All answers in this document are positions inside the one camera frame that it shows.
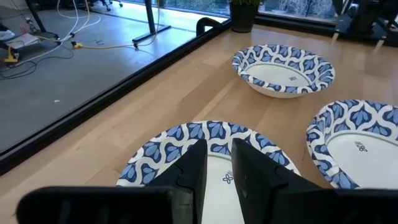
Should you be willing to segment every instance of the wooden table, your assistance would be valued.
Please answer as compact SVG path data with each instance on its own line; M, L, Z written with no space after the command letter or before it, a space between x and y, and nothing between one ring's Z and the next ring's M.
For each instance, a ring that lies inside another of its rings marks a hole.
M15 223L18 200L46 185L114 185L126 162L159 132L205 119L242 124L267 136L294 161L303 177L330 185L314 166L305 142L308 122L325 104L367 99L398 105L397 50L255 26L250 34L227 31L48 148L0 177L0 223ZM285 44L311 50L336 69L331 87L294 99L254 91L231 68L233 54L253 44Z

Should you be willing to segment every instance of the gray floor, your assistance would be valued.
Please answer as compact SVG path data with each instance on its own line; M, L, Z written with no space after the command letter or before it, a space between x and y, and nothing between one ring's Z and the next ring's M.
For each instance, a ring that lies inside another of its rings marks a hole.
M72 16L74 12L64 13ZM85 14L84 11L79 13L81 16ZM19 32L19 26L24 23L21 17L1 15L3 24L14 32ZM61 37L67 34L75 22L74 19L60 17L56 11L41 11L39 15L47 30L58 33ZM96 45L95 40L102 40L104 45L130 44L133 37L148 32L148 25L144 22L100 16L99 24L83 29L74 40L85 45ZM80 19L77 27L85 19ZM97 19L92 17L90 23ZM193 32L170 29L160 33L153 44L141 47L140 51L130 48L73 50L75 56L70 60L45 60L29 76L0 80L0 152L194 36ZM70 42L65 42L64 45L72 49ZM31 58L54 47L53 42L45 41L21 53L25 58ZM69 51L61 48L47 56L69 55ZM0 49L0 57L6 56L7 52ZM27 67L24 65L4 72L3 75L21 72ZM0 69L4 68L4 63L0 62Z
M145 6L143 5L124 2L123 7L120 7L117 2L114 2L114 4L109 5L109 7L111 8L111 11L109 12L106 11L106 8L100 3L97 3L92 8L95 12L102 14L125 17L135 21L147 21L147 13ZM201 14L195 14L191 12L180 12L170 9L161 9L160 12L158 13L157 7L152 7L152 12L154 15L155 23L157 22L157 16L160 15L159 24L170 25L176 29L190 30L192 32L196 32L196 24L198 20L203 17L208 17L218 22L223 22L228 19L228 17L223 15L220 15L218 17L204 16Z

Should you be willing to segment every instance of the yellow cable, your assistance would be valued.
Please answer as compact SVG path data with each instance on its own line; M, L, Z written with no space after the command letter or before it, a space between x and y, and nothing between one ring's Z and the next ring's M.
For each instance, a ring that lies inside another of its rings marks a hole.
M156 35L157 35L157 33L158 33L158 30L159 30L159 22L160 22L160 0L157 0L157 12L158 12L158 15L157 15L157 28L156 28L156 33L155 33L155 36L154 36L154 38L152 39L152 41L149 43L149 44L151 44L154 40L155 40L155 38L156 38ZM73 46L73 48L74 49L92 49L92 50L106 50L106 49L115 49L115 48L120 48L120 47L131 47L131 46L134 46L135 47L135 45L134 44L123 44L123 45L115 45L115 46L109 46L109 47L92 47L92 46L84 46L83 44L81 44L81 43L76 43L74 46Z
M120 47L131 47L131 46L134 46L134 44L115 45L115 46L109 46L109 47L92 47L92 46L84 46L81 43L76 43L73 46L73 48L74 49L104 50L104 49L115 49L115 48L120 48Z

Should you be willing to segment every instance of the plant pot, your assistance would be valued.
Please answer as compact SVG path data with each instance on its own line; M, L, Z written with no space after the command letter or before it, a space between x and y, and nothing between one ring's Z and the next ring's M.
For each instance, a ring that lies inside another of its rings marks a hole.
M259 6L229 4L232 31L248 33L253 28Z

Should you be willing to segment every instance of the paper bowl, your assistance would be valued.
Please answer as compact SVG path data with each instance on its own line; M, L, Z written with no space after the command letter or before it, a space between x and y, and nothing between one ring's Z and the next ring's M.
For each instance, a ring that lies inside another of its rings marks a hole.
M256 91L276 98L321 91L335 79L335 69L324 58L279 44L240 50L232 59L232 67Z
M398 108L365 100L323 107L307 129L308 151L338 189L398 189Z
M127 163L117 185L128 187L148 184L199 139L206 139L208 171L202 223L243 224L231 165L233 138L244 139L263 154L300 175L286 154L261 134L238 124L198 121L178 125L145 143Z

